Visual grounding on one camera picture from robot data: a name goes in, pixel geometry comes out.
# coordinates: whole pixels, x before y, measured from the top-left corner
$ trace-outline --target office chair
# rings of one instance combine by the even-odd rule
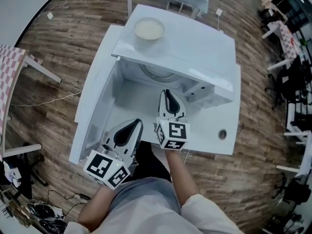
[[[263,11],[258,11],[258,15],[261,17],[262,19],[262,23],[263,23],[263,26],[261,26],[261,28],[267,28],[267,25],[270,23],[270,22],[274,22],[274,21],[283,21],[284,18],[283,16],[278,12],[278,11],[273,11],[273,15],[271,16],[269,14],[269,9],[264,9]]]
[[[305,203],[308,201],[310,195],[311,195],[311,189],[309,189],[309,185],[302,185],[299,184],[298,181],[300,181],[299,178],[293,178],[289,185],[286,187],[286,177],[283,173],[283,182],[281,186],[275,185],[275,189],[279,189],[277,194],[272,197],[275,199],[279,194],[284,193],[283,201],[286,203],[290,203],[291,201],[294,201],[297,205],[300,205],[301,203]]]
[[[312,74],[311,65],[308,61],[303,61],[301,70],[306,81],[306,88],[299,91],[300,103],[299,100],[297,100],[293,121],[290,123],[303,132],[312,131]]]
[[[272,74],[268,74],[272,79],[274,88],[266,87],[264,91],[275,91],[275,103],[272,109],[277,105],[281,105],[285,98],[290,103],[299,103],[300,100],[296,97],[296,91],[306,89],[306,81],[301,70],[300,56],[297,56],[292,62],[289,69],[283,68],[275,79]]]
[[[12,164],[14,167],[17,167],[21,174],[21,179],[20,179],[21,185],[16,188],[18,192],[14,195],[13,197],[14,199],[17,199],[20,195],[24,195],[28,199],[32,198],[32,184],[34,183],[31,180],[31,176],[43,186],[48,186],[48,184],[45,181],[42,181],[33,171],[34,166],[44,161],[44,157],[41,157],[40,159],[36,160],[34,163],[31,163],[31,164],[28,161],[27,153],[20,155],[20,157],[17,157],[17,156],[6,157],[4,158],[4,160],[8,164]],[[8,184],[11,184],[11,183],[6,179],[4,175],[3,164],[0,163],[0,185],[8,185]]]

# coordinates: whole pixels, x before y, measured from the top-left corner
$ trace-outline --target white sleeve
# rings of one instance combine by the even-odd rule
[[[181,215],[204,234],[243,234],[215,203],[199,194],[185,202]]]
[[[78,223],[69,222],[64,234],[90,234],[90,232],[87,228]]]

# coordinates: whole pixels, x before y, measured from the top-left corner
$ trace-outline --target wooden floor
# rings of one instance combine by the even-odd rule
[[[134,0],[165,8],[164,0]],[[43,60],[43,65],[62,78],[57,84],[28,68],[19,77],[12,103],[39,104],[82,90],[88,70],[110,24],[124,25],[127,0],[52,0],[27,30],[19,44]],[[300,151],[289,149],[282,135],[285,109],[273,111],[273,96],[266,94],[269,85],[266,67],[277,61],[279,51],[268,39],[262,40],[257,9],[259,0],[209,0],[209,13],[198,20],[217,28],[215,11],[221,8],[220,29],[235,39],[236,62],[241,65],[241,103],[239,126],[232,156],[190,152],[186,165],[200,191],[215,201],[247,234],[259,233],[268,219],[281,211],[272,200],[273,186],[280,182],[276,164],[300,163]],[[45,162],[37,172],[49,187],[35,183],[33,195],[47,199],[47,190],[66,197],[73,193],[91,196],[98,185],[87,178],[79,166],[68,161],[76,124],[74,117],[79,96],[69,97],[38,107],[11,107],[12,121],[7,127],[6,146],[25,141],[41,143]],[[49,200],[66,213],[79,198],[68,201],[54,192]],[[75,220],[82,206],[75,207],[66,221]]]

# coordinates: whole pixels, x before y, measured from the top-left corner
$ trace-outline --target checkered tablecloth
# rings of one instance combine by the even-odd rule
[[[5,125],[5,109],[9,107],[8,98],[11,95],[12,84],[18,78],[17,70],[21,67],[26,50],[14,48],[0,43],[0,60],[3,58],[0,67],[0,134],[2,135]]]
[[[300,44],[295,40],[288,27],[282,21],[270,22],[269,28],[277,26],[278,29],[275,32],[281,39],[281,44],[285,51],[286,58],[293,61],[297,55],[301,54]]]

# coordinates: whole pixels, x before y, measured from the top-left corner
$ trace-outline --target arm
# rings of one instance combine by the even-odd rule
[[[204,234],[243,234],[212,201],[199,190],[177,151],[166,150],[175,193],[180,202],[181,215]]]
[[[90,232],[96,230],[106,217],[107,211],[115,196],[115,192],[101,186],[92,199],[81,210],[78,223]]]
[[[199,193],[199,190],[186,169],[185,164],[182,162],[179,153],[177,151],[166,150],[166,157],[171,172],[173,185],[175,187],[175,193],[180,202],[180,205],[184,205],[190,196]]]

